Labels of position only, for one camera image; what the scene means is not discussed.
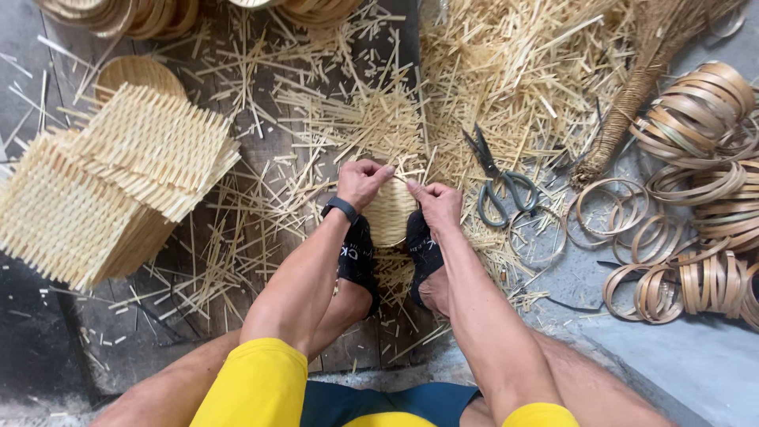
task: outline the hand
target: hand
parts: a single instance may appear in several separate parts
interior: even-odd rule
[[[392,165],[381,166],[366,159],[348,162],[340,168],[337,197],[347,201],[356,212],[361,213],[377,196],[377,190],[392,178],[394,173],[395,168]]]
[[[440,243],[439,237],[447,232],[461,230],[461,192],[435,182],[427,187],[409,179],[408,191],[422,205],[422,214],[430,226],[432,238]]]

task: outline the yellow shorts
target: yellow shorts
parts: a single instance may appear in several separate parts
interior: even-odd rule
[[[200,405],[191,427],[301,424],[308,371],[306,357],[273,338],[248,341],[229,353],[219,377]],[[382,412],[345,420],[347,427],[429,427],[406,412]],[[519,408],[504,427],[578,427],[564,407],[532,403]]]

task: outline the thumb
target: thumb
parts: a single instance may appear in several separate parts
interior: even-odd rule
[[[379,188],[388,179],[391,179],[393,175],[395,175],[395,167],[393,165],[385,165],[379,168],[369,179],[372,180],[374,187]]]
[[[424,202],[428,201],[432,197],[432,195],[430,195],[424,186],[420,184],[416,179],[409,179],[406,183],[406,188],[419,203],[424,204]]]

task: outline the scissors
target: scissors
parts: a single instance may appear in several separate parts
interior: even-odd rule
[[[477,160],[480,162],[480,166],[482,166],[482,169],[485,170],[485,175],[488,178],[491,178],[491,180],[486,181],[485,185],[483,185],[482,189],[480,190],[480,198],[477,199],[477,212],[480,214],[480,218],[482,218],[482,221],[485,222],[485,224],[492,226],[492,227],[503,227],[507,224],[509,221],[509,215],[506,213],[506,208],[503,206],[503,203],[496,197],[496,192],[493,190],[493,183],[496,181],[496,179],[501,178],[506,183],[506,187],[509,189],[509,191],[512,193],[512,196],[514,197],[514,204],[517,205],[517,208],[521,211],[527,212],[530,210],[533,210],[535,208],[535,205],[537,204],[537,197],[540,195],[540,192],[537,190],[537,187],[535,186],[535,183],[532,182],[531,179],[529,179],[527,176],[522,175],[521,173],[517,172],[501,172],[496,167],[496,164],[493,162],[493,156],[490,154],[490,148],[487,147],[487,142],[485,141],[485,138],[482,136],[482,131],[480,130],[480,126],[478,126],[476,123],[474,124],[474,132],[477,136],[477,142],[474,142],[474,139],[472,139],[469,134],[462,129],[464,132],[464,139],[469,143],[469,147],[472,148],[474,151],[474,155],[476,156]],[[517,193],[517,188],[515,181],[521,181],[523,184],[525,184],[530,189],[530,200],[527,204],[524,204],[522,199],[519,196],[519,193]],[[501,214],[501,220],[491,221],[486,215],[485,210],[483,208],[485,204],[485,196],[490,198],[490,202],[493,203],[493,206],[496,207],[496,210],[499,214]]]

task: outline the foot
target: foot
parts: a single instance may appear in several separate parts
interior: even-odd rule
[[[422,308],[448,317],[448,274],[442,268],[442,252],[432,239],[421,210],[408,218],[406,246],[414,261],[411,299]]]
[[[377,290],[377,279],[372,271],[373,256],[369,221],[364,216],[359,216],[342,243],[337,275],[346,282],[346,288],[349,287],[347,285],[358,285],[369,291],[372,303],[367,318],[373,316],[380,307],[380,292]],[[338,281],[338,294],[342,291],[342,280]]]

